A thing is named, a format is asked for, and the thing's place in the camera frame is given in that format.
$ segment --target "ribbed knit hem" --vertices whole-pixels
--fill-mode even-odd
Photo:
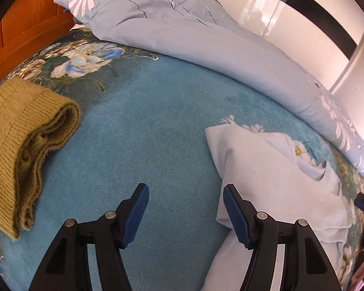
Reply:
[[[78,104],[12,78],[0,87],[0,229],[11,238],[30,229],[41,192],[41,165],[78,127]]]

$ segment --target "metal screw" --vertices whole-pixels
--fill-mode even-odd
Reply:
[[[109,211],[109,212],[105,213],[105,217],[107,219],[113,219],[115,216],[116,216],[116,212],[114,212],[114,211]]]
[[[68,219],[68,220],[65,221],[65,226],[66,227],[71,227],[71,226],[74,225],[74,223],[75,223],[75,221],[73,219]]]
[[[298,220],[299,225],[307,226],[309,223],[305,219],[299,219]]]
[[[265,219],[267,219],[267,213],[265,213],[265,212],[258,212],[257,213],[257,215],[256,215],[259,219],[261,219],[261,220],[265,220]]]

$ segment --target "bed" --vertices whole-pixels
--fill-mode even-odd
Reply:
[[[133,289],[199,290],[229,232],[215,221],[221,180],[204,133],[222,119],[287,133],[301,143],[299,154],[332,164],[349,202],[364,193],[364,178],[337,148],[269,97],[202,66],[101,41],[85,27],[25,59],[4,81],[12,76],[72,98],[83,114],[78,131],[43,165],[33,228],[17,241],[0,231],[0,274],[13,291],[28,288],[66,219],[97,219],[139,182],[149,185],[150,203],[135,243],[122,253]],[[363,216],[352,209],[343,288],[362,236]],[[90,263],[100,290],[94,250]]]

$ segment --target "wooden headboard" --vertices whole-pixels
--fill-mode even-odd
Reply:
[[[15,0],[0,22],[0,81],[72,26],[70,12],[53,0]]]

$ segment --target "floral blanket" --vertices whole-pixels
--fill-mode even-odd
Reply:
[[[119,80],[125,78],[127,74],[136,73],[135,71],[129,71],[127,64],[119,64],[119,62],[123,62],[119,60],[137,60],[138,58],[158,62],[166,60],[167,57],[142,49],[100,41],[87,29],[76,29],[22,62],[6,79],[16,75],[30,82],[46,86],[61,95],[67,95],[79,102],[84,117],[86,117],[87,112],[96,105],[103,95],[108,93],[109,88],[112,88],[112,82],[120,82]],[[203,70],[202,73],[213,73],[204,68],[200,69]],[[328,159],[341,178],[343,194],[348,198],[354,214],[357,215],[356,222],[350,228],[348,240],[344,247],[344,259],[339,274],[340,283],[343,288],[346,288],[355,258],[361,249],[360,238],[364,217],[362,213],[355,209],[353,200],[358,192],[364,193],[364,178],[359,175],[355,167],[335,147],[331,146],[322,137],[317,134],[315,134],[315,138],[309,139],[297,137],[297,132],[300,131],[299,128],[304,127],[305,130],[309,130],[308,132],[311,129],[295,116],[294,120],[289,119],[288,115],[290,114],[283,107],[278,105],[275,108],[280,109],[283,115],[286,113],[286,116],[283,116],[279,121],[274,118],[271,119],[269,116],[259,113],[264,112],[264,102],[275,104],[272,100],[259,96],[256,98],[258,107],[252,108],[254,103],[251,97],[258,94],[253,94],[250,97],[246,95],[238,92],[238,96],[228,95],[225,100],[234,106],[241,106],[240,111],[247,115],[246,121],[250,121],[248,126],[251,130],[288,133],[294,140],[301,141],[296,148],[297,155],[303,154],[303,156],[310,159],[311,163],[318,163],[321,160]],[[248,115],[253,113],[260,115],[257,117],[257,121],[254,118],[248,118]],[[2,267],[6,262],[7,254],[5,249],[1,249],[1,245],[0,241],[0,272],[7,278],[6,270]]]

